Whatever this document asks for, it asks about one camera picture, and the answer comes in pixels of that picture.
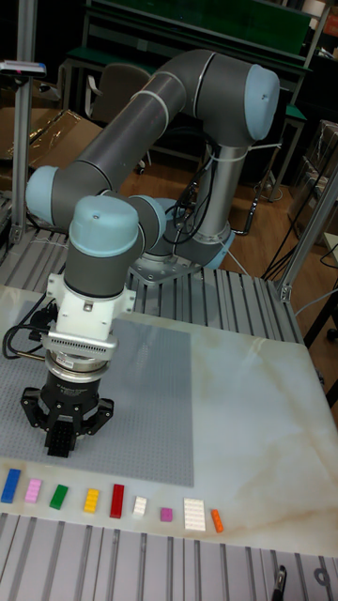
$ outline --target pink lego brick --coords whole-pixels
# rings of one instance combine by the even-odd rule
[[[161,508],[161,522],[172,522],[173,521],[173,510],[168,507]]]
[[[38,498],[38,492],[40,490],[42,480],[37,478],[31,478],[25,494],[24,500],[26,503],[36,503]]]

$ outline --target orange lego brick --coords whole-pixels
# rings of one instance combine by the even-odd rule
[[[217,509],[211,509],[211,517],[215,525],[216,533],[220,534],[220,532],[223,532],[224,528]]]

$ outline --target chair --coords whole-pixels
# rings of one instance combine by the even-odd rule
[[[128,104],[131,97],[146,85],[150,74],[127,63],[111,63],[104,69],[99,87],[93,75],[88,75],[85,89],[85,114],[100,125],[107,125]],[[139,161],[139,173],[145,170],[145,163]]]

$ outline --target red lego brick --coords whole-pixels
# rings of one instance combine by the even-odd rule
[[[123,485],[114,485],[112,507],[111,507],[111,517],[116,517],[117,519],[121,518],[123,494],[124,494],[124,486]]]

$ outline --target lego brick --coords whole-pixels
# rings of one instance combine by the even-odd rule
[[[96,488],[89,488],[84,504],[84,511],[88,514],[95,514],[100,491]]]
[[[1,495],[2,503],[13,503],[15,490],[19,482],[21,470],[9,470],[8,477]]]
[[[48,455],[68,457],[74,447],[74,426],[71,422],[56,422],[51,435]]]
[[[67,491],[67,486],[57,485],[53,494],[53,498],[50,502],[50,507],[53,507],[53,509],[61,509],[61,505],[67,495]]]
[[[161,522],[172,522],[173,521],[173,510],[169,507],[161,508]]]
[[[146,498],[145,497],[136,497],[134,508],[133,508],[133,514],[135,516],[143,517],[145,512],[146,512]]]
[[[26,503],[36,503],[42,480],[31,478],[25,494],[24,500]]]
[[[217,509],[211,509],[211,517],[216,529],[216,533],[220,533],[223,532],[224,528],[223,528],[223,524],[222,524],[222,520],[220,518],[220,514],[218,513]]]
[[[121,518],[123,494],[124,494],[124,486],[123,485],[114,485],[110,517],[116,517],[117,519]]]
[[[204,502],[199,499],[184,499],[184,528],[186,530],[206,530]]]

